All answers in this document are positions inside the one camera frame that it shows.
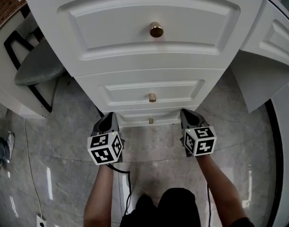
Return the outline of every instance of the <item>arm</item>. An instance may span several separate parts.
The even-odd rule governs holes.
[[[239,193],[209,155],[197,157],[199,166],[214,198],[223,227],[247,217]]]
[[[93,189],[84,209],[84,227],[110,227],[114,172],[106,165],[99,167]]]

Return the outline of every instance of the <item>wall outlet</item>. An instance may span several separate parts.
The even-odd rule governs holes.
[[[46,227],[46,221],[37,215],[37,227]]]

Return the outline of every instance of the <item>drawer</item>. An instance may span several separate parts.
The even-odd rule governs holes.
[[[262,0],[27,2],[60,61],[71,76],[77,77],[167,68],[165,63],[141,60],[138,64],[140,57],[135,55],[182,58],[191,54],[193,67],[226,69],[245,40]],[[159,38],[150,35],[154,21],[164,31]],[[175,66],[184,68],[184,60],[176,60]]]
[[[75,77],[101,111],[199,105],[224,70],[151,69]],[[156,101],[150,102],[149,95]]]
[[[196,110],[197,106],[187,107]],[[143,110],[117,111],[120,127],[154,126],[162,124],[180,123],[181,108],[160,108]]]
[[[263,1],[241,50],[289,65],[289,20],[268,0]]]
[[[225,40],[222,35],[231,33],[240,13],[235,4],[223,0],[80,0],[59,11],[74,16],[70,23],[87,48],[168,41],[205,44],[214,51]],[[150,35],[155,21],[161,26],[158,31],[164,32],[157,38],[153,36],[161,34],[154,29]]]

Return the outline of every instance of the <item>black shorts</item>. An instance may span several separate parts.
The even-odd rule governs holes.
[[[168,189],[161,197],[158,207],[136,205],[136,209],[122,218],[120,227],[201,227],[195,203],[195,195],[184,188]],[[253,227],[248,218],[237,220],[232,227]]]

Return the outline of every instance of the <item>marble floor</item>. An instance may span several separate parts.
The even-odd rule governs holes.
[[[275,152],[265,106],[251,114],[231,70],[227,70],[197,112],[218,135],[212,158],[238,189],[256,227],[264,227],[274,198]],[[49,227],[81,227],[83,210],[98,171],[87,152],[87,137],[99,119],[95,106],[76,81],[61,76],[53,111],[46,120],[26,120],[35,187]],[[0,136],[16,135],[12,160],[0,172],[0,227],[33,227],[39,213],[26,151],[24,119],[13,112],[0,119]],[[143,193],[158,204],[171,187],[196,196],[201,225],[208,225],[206,182],[194,157],[186,158],[179,124],[122,129],[123,162],[131,171],[129,212]],[[114,174],[112,226],[125,210],[126,176]],[[221,226],[211,199],[211,226]]]

